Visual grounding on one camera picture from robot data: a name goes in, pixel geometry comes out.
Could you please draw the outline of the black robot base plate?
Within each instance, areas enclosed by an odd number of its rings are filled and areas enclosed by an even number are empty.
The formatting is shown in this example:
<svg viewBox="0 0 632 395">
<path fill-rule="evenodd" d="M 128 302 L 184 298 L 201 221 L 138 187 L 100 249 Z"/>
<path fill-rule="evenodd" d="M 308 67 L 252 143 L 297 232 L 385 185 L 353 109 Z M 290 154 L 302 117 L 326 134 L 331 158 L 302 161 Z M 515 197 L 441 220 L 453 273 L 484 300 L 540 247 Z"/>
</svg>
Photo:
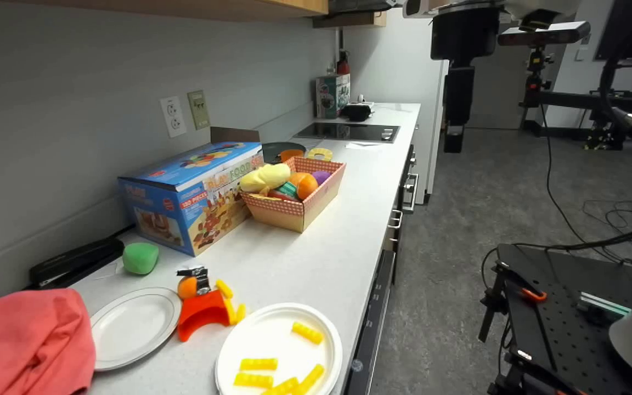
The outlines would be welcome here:
<svg viewBox="0 0 632 395">
<path fill-rule="evenodd" d="M 480 341 L 506 316 L 489 395 L 632 395 L 632 266 L 499 244 Z"/>
</svg>

